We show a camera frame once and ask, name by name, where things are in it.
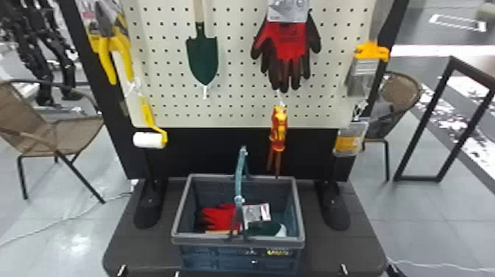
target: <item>white pegboard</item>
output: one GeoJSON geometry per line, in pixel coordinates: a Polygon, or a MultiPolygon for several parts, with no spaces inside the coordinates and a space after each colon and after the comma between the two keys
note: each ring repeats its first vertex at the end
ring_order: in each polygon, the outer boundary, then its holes
{"type": "MultiPolygon", "coordinates": [[[[202,99],[202,86],[189,70],[186,39],[195,38],[192,0],[123,1],[136,76],[161,127],[269,127],[278,103],[250,58],[253,37],[266,13],[266,0],[204,0],[206,36],[218,37],[220,66],[202,99]]],[[[290,127],[348,125],[360,99],[348,99],[342,85],[355,46],[368,38],[376,0],[311,0],[323,50],[311,53],[312,77],[298,91],[283,94],[290,127]]],[[[146,127],[136,95],[127,105],[133,124],[146,127]]]]}

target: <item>pliers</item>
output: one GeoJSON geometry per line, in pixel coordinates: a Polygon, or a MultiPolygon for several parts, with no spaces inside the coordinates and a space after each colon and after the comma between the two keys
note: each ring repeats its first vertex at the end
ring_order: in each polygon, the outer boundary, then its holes
{"type": "Polygon", "coordinates": [[[129,81],[133,81],[133,66],[130,57],[130,41],[127,34],[127,25],[124,17],[119,13],[112,22],[105,8],[99,1],[95,4],[96,21],[100,33],[98,41],[99,61],[107,73],[110,84],[117,84],[117,75],[110,59],[110,51],[118,51],[122,56],[125,74],[129,81]]]}

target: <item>patio chair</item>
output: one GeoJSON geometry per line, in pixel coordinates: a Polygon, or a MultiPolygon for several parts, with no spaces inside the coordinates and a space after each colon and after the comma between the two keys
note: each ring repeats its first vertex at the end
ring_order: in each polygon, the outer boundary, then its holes
{"type": "MultiPolygon", "coordinates": [[[[62,160],[99,202],[105,203],[102,196],[74,166],[80,153],[86,149],[102,129],[103,119],[101,115],[61,119],[48,123],[21,96],[13,83],[45,82],[39,80],[0,82],[0,136],[20,152],[17,158],[17,167],[23,198],[29,199],[22,164],[23,159],[54,157],[55,162],[58,162],[58,159],[62,160]]],[[[50,85],[67,88],[56,83],[50,83],[50,85]]],[[[99,113],[98,107],[91,97],[78,91],[72,91],[81,94],[82,97],[90,101],[99,113]]]]}
{"type": "Polygon", "coordinates": [[[414,78],[387,72],[379,89],[379,98],[371,111],[370,127],[364,144],[382,143],[385,148],[385,180],[390,180],[390,151],[386,136],[401,121],[407,111],[418,103],[423,88],[414,78]]]}

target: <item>basket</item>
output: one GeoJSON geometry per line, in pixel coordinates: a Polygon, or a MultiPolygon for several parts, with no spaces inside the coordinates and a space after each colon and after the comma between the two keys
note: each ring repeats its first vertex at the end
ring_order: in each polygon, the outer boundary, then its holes
{"type": "Polygon", "coordinates": [[[272,219],[287,227],[287,237],[195,233],[202,208],[232,203],[233,175],[190,175],[172,226],[172,243],[180,248],[183,270],[295,274],[305,233],[294,178],[250,176],[242,179],[248,203],[269,203],[272,219]]]}

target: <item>red and black glove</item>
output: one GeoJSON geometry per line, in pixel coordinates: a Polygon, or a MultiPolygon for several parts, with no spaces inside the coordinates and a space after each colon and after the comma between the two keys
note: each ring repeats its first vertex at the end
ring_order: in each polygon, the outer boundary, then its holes
{"type": "Polygon", "coordinates": [[[269,22],[265,19],[255,37],[251,57],[261,58],[261,72],[266,73],[272,88],[286,93],[289,78],[292,89],[301,86],[301,74],[311,77],[309,50],[321,51],[320,34],[311,15],[306,23],[269,22]]]}
{"type": "MultiPolygon", "coordinates": [[[[207,231],[229,231],[236,204],[221,204],[218,208],[204,208],[200,214],[200,224],[207,231]]],[[[234,230],[240,231],[238,223],[234,230]]]]}

